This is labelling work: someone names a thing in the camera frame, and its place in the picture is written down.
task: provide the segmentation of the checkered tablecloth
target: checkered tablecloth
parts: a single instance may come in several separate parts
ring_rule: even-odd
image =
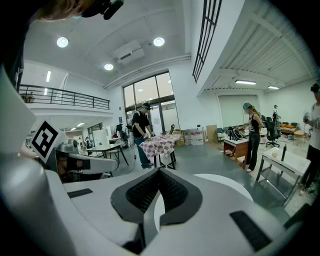
[[[152,159],[160,154],[164,154],[167,157],[174,151],[175,141],[179,140],[180,136],[180,134],[171,134],[151,137],[139,146],[143,149],[148,159]]]

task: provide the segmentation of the balcony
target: balcony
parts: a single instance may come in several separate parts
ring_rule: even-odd
[[[112,116],[110,100],[74,91],[21,84],[19,95],[36,116]]]

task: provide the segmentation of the round ceiling light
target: round ceiling light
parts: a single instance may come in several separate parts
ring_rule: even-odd
[[[165,40],[162,37],[157,37],[153,40],[153,44],[158,47],[163,46],[164,43],[165,43]]]
[[[60,37],[57,41],[56,44],[60,47],[60,48],[65,48],[68,45],[68,39],[65,37]]]
[[[108,63],[108,64],[105,64],[105,65],[104,65],[104,69],[105,69],[105,70],[113,70],[113,69],[114,69],[114,65],[109,64],[109,63]]]

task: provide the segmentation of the white shirt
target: white shirt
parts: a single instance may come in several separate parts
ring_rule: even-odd
[[[315,120],[317,117],[320,117],[320,106],[317,106],[316,104],[312,105],[310,117],[311,121]],[[310,138],[310,146],[320,150],[320,129],[315,128],[315,126],[313,126],[313,131]]]

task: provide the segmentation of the woman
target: woman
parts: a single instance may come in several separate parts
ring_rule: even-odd
[[[261,121],[260,113],[249,102],[243,104],[243,110],[249,114],[249,145],[248,154],[246,157],[246,171],[253,171],[257,164],[258,147],[260,143],[260,128],[264,127]]]

